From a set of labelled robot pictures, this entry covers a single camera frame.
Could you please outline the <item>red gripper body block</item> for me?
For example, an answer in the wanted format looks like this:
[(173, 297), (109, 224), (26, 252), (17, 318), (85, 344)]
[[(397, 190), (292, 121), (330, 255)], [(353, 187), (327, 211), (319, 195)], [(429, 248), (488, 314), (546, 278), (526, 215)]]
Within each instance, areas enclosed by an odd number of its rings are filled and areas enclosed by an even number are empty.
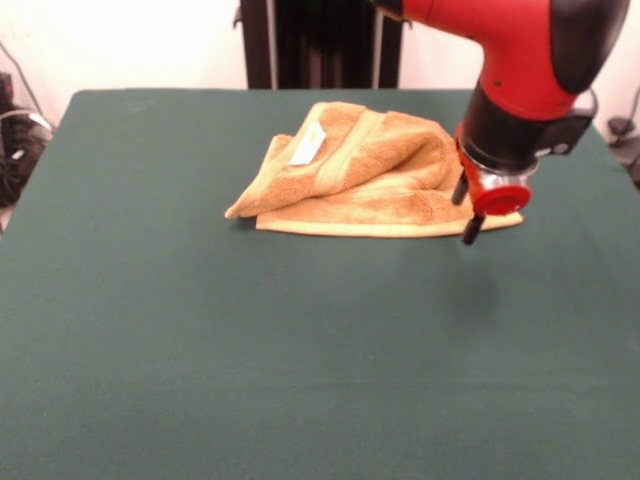
[(531, 170), (504, 172), (483, 166), (463, 147), (463, 125), (455, 129), (455, 144), (461, 174), (468, 178), (468, 194), (472, 210), (484, 216), (508, 216), (524, 208), (531, 200), (528, 185)]

